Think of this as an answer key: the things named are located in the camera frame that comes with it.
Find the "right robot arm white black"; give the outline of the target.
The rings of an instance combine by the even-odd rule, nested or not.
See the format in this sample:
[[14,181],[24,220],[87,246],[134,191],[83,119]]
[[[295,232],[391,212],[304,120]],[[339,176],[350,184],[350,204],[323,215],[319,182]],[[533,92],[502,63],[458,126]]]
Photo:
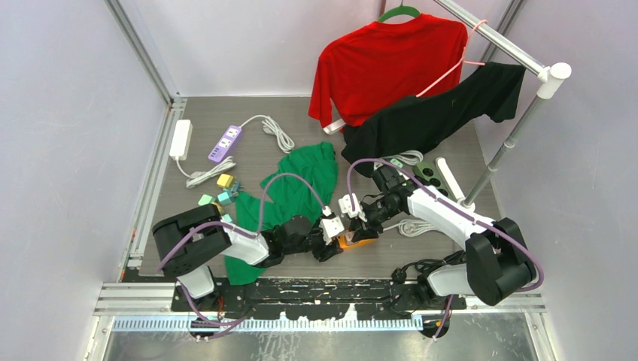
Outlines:
[[405,213],[428,222],[465,253],[464,262],[447,262],[418,278],[418,301],[425,308],[438,308],[447,296],[456,295],[476,296],[495,306],[513,293],[542,285],[544,271],[527,249],[516,222],[481,216],[405,169],[383,160],[379,165],[372,178],[382,197],[374,205],[365,205],[349,188],[339,200],[342,213],[376,232],[385,221]]

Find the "green power strip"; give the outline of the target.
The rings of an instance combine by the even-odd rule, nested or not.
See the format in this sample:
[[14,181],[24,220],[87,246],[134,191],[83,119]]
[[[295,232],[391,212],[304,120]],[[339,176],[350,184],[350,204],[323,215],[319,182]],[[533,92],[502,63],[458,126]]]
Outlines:
[[456,201],[457,198],[450,191],[447,186],[447,183],[444,181],[443,176],[436,168],[436,166],[432,165],[427,161],[417,162],[412,166],[412,171],[415,176],[419,177],[421,180],[425,181],[425,185],[431,185],[443,194],[448,197],[452,201]]

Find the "mint plug adapter back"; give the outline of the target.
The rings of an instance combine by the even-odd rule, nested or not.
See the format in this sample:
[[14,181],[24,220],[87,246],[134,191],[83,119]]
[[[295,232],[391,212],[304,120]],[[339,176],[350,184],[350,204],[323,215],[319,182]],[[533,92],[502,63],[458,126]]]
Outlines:
[[403,163],[402,163],[402,162],[400,162],[398,159],[394,159],[394,158],[392,158],[392,159],[390,159],[390,163],[392,163],[392,164],[394,164],[394,165],[396,165],[396,166],[398,166],[398,167],[400,167],[400,168],[402,168],[402,167],[403,167]]

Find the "yellow plug adapter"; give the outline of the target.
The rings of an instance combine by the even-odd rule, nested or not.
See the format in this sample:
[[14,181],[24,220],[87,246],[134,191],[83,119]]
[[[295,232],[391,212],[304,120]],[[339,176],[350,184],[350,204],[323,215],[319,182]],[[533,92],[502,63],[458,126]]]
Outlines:
[[225,190],[231,190],[235,186],[235,177],[230,174],[220,174],[216,184]]

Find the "white power strip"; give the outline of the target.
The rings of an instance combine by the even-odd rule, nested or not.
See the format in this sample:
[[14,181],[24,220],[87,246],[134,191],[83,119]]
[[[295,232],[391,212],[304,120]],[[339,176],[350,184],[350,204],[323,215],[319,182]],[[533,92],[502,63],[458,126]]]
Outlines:
[[169,149],[170,158],[175,161],[184,161],[187,158],[192,131],[191,120],[178,120],[176,122]]

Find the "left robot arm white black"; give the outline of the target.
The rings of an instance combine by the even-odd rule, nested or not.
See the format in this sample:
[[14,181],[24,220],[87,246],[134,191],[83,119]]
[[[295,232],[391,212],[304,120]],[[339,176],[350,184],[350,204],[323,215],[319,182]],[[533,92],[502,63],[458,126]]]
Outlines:
[[152,236],[161,258],[159,269],[186,288],[203,311],[220,298],[208,262],[216,256],[240,259],[257,268],[280,264],[288,255],[311,252],[323,262],[339,253],[342,220],[325,208],[316,222],[296,215],[280,226],[251,232],[224,220],[214,205],[203,205],[156,223]]

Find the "light green plug adapter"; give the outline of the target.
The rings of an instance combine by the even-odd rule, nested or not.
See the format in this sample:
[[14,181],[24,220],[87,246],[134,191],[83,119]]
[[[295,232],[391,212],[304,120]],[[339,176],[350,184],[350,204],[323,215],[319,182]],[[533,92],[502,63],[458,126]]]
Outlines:
[[198,201],[198,205],[202,206],[202,205],[207,205],[207,204],[211,204],[215,201],[215,197],[207,195],[207,194],[203,194],[199,201]]

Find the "purple power strip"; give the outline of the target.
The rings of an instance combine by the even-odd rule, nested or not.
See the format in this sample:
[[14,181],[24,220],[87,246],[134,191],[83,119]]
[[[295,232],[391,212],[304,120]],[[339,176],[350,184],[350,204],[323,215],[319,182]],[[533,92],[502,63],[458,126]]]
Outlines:
[[208,155],[208,160],[211,163],[217,164],[225,160],[230,154],[238,142],[242,134],[242,128],[240,126],[231,125],[227,128],[220,140],[213,146],[211,152]]

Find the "orange power strip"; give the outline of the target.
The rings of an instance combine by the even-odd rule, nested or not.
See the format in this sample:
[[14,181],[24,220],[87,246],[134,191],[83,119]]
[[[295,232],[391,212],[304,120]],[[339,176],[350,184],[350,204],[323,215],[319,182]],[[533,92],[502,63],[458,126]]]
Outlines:
[[346,235],[341,235],[337,238],[338,246],[341,250],[352,250],[357,247],[362,247],[368,244],[373,244],[377,241],[377,238],[365,238],[359,241],[353,241]]

